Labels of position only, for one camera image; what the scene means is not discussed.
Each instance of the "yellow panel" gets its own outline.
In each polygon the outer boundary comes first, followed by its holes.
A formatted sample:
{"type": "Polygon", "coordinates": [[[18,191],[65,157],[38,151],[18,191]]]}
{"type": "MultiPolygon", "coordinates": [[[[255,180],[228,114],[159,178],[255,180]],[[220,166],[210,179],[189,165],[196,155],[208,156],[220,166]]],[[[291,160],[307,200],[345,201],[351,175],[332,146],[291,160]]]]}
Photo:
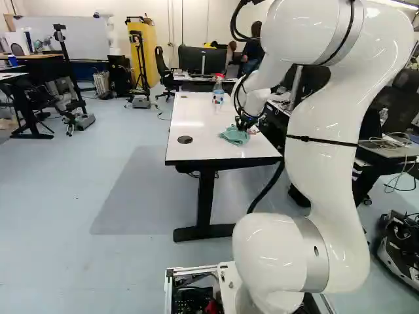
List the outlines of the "yellow panel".
{"type": "MultiPolygon", "coordinates": [[[[154,26],[150,26],[148,24],[140,23],[140,22],[127,23],[127,27],[128,27],[128,34],[130,31],[142,32],[145,69],[147,72],[147,82],[149,83],[150,87],[153,87],[160,80],[160,75],[158,74],[158,71],[157,71],[156,56],[155,56],[155,48],[156,48],[155,28],[154,26]]],[[[132,65],[134,67],[134,73],[136,75],[136,80],[137,80],[138,75],[139,75],[139,63],[138,63],[136,45],[137,45],[136,43],[131,44],[131,57],[132,57],[132,65]]],[[[139,57],[141,59],[141,49],[139,50],[139,57]]]]}

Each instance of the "plastic bottle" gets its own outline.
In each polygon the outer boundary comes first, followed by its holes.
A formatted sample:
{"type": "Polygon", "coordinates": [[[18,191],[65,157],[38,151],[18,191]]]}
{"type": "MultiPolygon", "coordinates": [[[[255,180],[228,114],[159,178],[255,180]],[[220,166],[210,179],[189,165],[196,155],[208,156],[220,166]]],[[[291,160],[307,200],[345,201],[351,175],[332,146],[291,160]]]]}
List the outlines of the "plastic bottle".
{"type": "Polygon", "coordinates": [[[386,123],[388,118],[388,108],[383,108],[380,110],[380,123],[381,126],[383,126],[384,123],[386,123]]]}
{"type": "Polygon", "coordinates": [[[14,54],[9,54],[8,57],[10,65],[12,67],[17,67],[18,66],[18,60],[16,59],[16,56],[14,54]]]}
{"type": "Polygon", "coordinates": [[[217,73],[215,75],[217,78],[217,82],[214,85],[214,89],[212,90],[212,103],[216,105],[222,105],[224,102],[224,90],[223,90],[223,79],[224,75],[217,73]]]}

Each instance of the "red object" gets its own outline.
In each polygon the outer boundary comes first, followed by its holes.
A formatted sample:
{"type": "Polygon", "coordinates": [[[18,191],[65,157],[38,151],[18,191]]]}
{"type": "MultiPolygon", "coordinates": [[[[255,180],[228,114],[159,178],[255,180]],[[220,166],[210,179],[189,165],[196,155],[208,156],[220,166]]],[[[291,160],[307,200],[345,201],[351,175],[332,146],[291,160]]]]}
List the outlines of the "red object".
{"type": "Polygon", "coordinates": [[[217,304],[214,300],[209,301],[209,304],[205,308],[205,313],[207,314],[218,314],[217,304]]]}

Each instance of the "robotic arm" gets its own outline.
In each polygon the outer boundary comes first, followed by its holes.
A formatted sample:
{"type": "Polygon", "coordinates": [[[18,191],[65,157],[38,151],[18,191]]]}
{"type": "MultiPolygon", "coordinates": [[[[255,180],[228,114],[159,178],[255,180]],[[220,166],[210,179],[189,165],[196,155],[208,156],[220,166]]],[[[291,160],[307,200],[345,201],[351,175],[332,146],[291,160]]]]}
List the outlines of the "robotic arm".
{"type": "Polygon", "coordinates": [[[277,85],[292,63],[329,66],[331,79],[295,108],[287,129],[285,165],[311,201],[310,215],[253,213],[234,229],[243,295],[262,313],[291,313],[303,292],[348,292],[367,278],[369,248],[352,195],[359,129],[371,101],[406,64],[413,42],[409,19],[386,5],[271,4],[261,33],[266,52],[261,66],[233,89],[241,127],[260,114],[267,88],[277,85]]]}

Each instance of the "towel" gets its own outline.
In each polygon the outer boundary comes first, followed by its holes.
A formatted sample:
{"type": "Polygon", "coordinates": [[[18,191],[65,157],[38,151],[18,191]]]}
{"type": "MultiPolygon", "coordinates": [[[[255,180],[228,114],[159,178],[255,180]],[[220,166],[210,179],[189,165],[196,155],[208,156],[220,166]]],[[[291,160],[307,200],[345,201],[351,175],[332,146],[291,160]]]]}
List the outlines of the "towel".
{"type": "Polygon", "coordinates": [[[247,134],[246,131],[239,131],[237,126],[234,125],[228,127],[227,130],[220,133],[218,136],[236,146],[246,144],[250,139],[250,135],[247,134]]]}

